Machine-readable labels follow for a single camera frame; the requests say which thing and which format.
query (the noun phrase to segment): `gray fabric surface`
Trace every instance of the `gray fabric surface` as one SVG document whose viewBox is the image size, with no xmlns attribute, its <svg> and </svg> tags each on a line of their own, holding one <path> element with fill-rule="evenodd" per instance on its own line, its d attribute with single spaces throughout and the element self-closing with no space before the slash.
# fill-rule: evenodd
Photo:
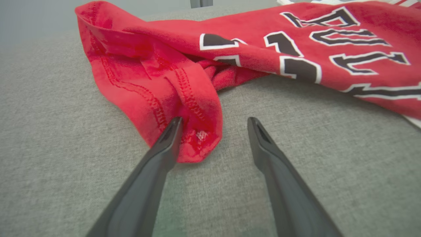
<svg viewBox="0 0 421 237">
<path fill-rule="evenodd" d="M 204 8 L 151 19 L 202 20 Z M 0 51 L 0 236 L 84 236 L 148 147 L 98 91 L 76 31 Z M 258 117 L 345 236 L 421 232 L 421 132 L 401 116 L 277 76 L 219 92 L 224 138 L 167 177 L 157 237 L 273 237 L 246 119 Z"/>
</svg>

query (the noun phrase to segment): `stitching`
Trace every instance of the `stitching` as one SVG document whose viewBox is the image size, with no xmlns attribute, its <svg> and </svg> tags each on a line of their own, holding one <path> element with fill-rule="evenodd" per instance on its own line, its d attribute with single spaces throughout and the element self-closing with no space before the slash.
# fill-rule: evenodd
<svg viewBox="0 0 421 237">
<path fill-rule="evenodd" d="M 92 24 L 94 24 L 95 19 L 96 19 L 96 14 L 94 14 L 92 16 Z M 163 108 L 162 108 L 162 105 L 161 105 L 160 101 L 147 88 L 145 88 L 143 86 L 140 86 L 140 85 L 135 85 L 135 84 L 132 84 L 132 83 L 128 83 L 128 82 L 124 82 L 124 81 L 120 81 L 120 80 L 116 79 L 113 71 L 110 68 L 110 65 L 109 65 L 109 62 L 108 62 L 107 58 L 103 55 L 103 53 L 101 52 L 101 50 L 98 47 L 98 44 L 97 44 L 98 40 L 93 37 L 93 34 L 92 34 L 91 31 L 89 33 L 90 33 L 90 37 L 91 37 L 91 45 L 92 45 L 95 53 L 97 53 L 97 54 L 101 53 L 101 55 L 99 55 L 99 57 L 101 58 L 102 66 L 105 70 L 105 73 L 107 75 L 107 78 L 108 78 L 109 82 L 113 86 L 116 86 L 116 87 L 121 88 L 121 89 L 125 89 L 126 91 L 129 91 L 129 92 L 135 92 L 135 93 L 139 94 L 140 96 L 142 96 L 146 100 L 146 102 L 149 104 L 149 106 L 151 107 L 151 109 L 153 111 L 153 114 L 154 114 L 156 123 L 158 125 L 159 131 L 163 132 L 164 129 L 166 128 L 166 126 L 167 126 L 167 120 L 165 118 L 165 114 L 164 114 L 164 111 L 163 111 Z M 122 86 L 121 84 L 132 85 L 136 88 L 139 88 L 141 91 L 129 89 L 127 87 Z"/>
</svg>

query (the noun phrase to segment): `gray couch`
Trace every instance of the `gray couch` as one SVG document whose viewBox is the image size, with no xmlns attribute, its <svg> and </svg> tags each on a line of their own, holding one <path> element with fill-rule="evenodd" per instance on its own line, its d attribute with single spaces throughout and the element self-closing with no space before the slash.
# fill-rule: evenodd
<svg viewBox="0 0 421 237">
<path fill-rule="evenodd" d="M 204 20 L 264 7 L 144 19 Z M 98 91 L 78 31 L 0 55 L 0 236 L 84 236 L 148 147 Z M 154 236 L 276 236 L 248 144 L 249 116 L 260 119 L 345 236 L 420 236 L 421 131 L 403 117 L 274 75 L 219 96 L 224 138 L 204 162 L 170 172 Z"/>
</svg>

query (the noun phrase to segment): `red jersey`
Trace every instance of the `red jersey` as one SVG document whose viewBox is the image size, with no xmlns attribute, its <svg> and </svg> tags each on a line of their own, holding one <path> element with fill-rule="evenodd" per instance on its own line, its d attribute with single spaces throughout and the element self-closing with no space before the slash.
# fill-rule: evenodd
<svg viewBox="0 0 421 237">
<path fill-rule="evenodd" d="M 184 118 L 178 162 L 200 162 L 220 141 L 216 91 L 268 73 L 421 119 L 415 8 L 296 3 L 201 22 L 145 22 L 107 2 L 75 11 L 99 90 L 148 145 Z"/>
</svg>

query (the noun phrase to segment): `seam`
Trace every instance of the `seam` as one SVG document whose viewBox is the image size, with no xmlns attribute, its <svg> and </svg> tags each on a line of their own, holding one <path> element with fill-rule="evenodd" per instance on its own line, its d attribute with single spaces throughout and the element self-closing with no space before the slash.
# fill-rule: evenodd
<svg viewBox="0 0 421 237">
<path fill-rule="evenodd" d="M 97 55 L 99 55 L 99 57 L 101 58 L 101 63 L 102 63 L 102 66 L 105 70 L 105 73 L 107 75 L 108 81 L 113 86 L 115 86 L 117 88 L 121 88 L 121 89 L 124 89 L 124 90 L 129 91 L 129 92 L 135 92 L 135 93 L 139 94 L 140 96 L 142 96 L 146 100 L 146 102 L 149 104 L 149 107 L 152 109 L 152 112 L 153 112 L 154 117 L 155 117 L 155 121 L 157 123 L 157 128 L 159 129 L 160 132 L 163 132 L 165 130 L 166 126 L 167 126 L 167 120 L 165 118 L 165 114 L 164 114 L 164 111 L 163 111 L 163 108 L 162 108 L 162 105 L 161 105 L 160 101 L 147 88 L 145 88 L 143 86 L 140 86 L 140 85 L 135 85 L 135 84 L 132 84 L 132 83 L 128 83 L 128 82 L 124 82 L 124 81 L 120 81 L 120 80 L 116 79 L 113 71 L 110 68 L 110 65 L 109 65 L 109 62 L 108 62 L 107 58 L 103 55 L 103 53 L 101 52 L 101 50 L 99 49 L 99 47 L 97 45 L 98 40 L 96 38 L 94 38 L 91 31 L 89 31 L 89 33 L 90 33 L 90 37 L 91 37 L 91 45 L 92 45 L 95 53 Z M 132 85 L 136 88 L 139 88 L 141 91 L 129 89 L 127 87 L 124 87 L 121 84 Z"/>
</svg>

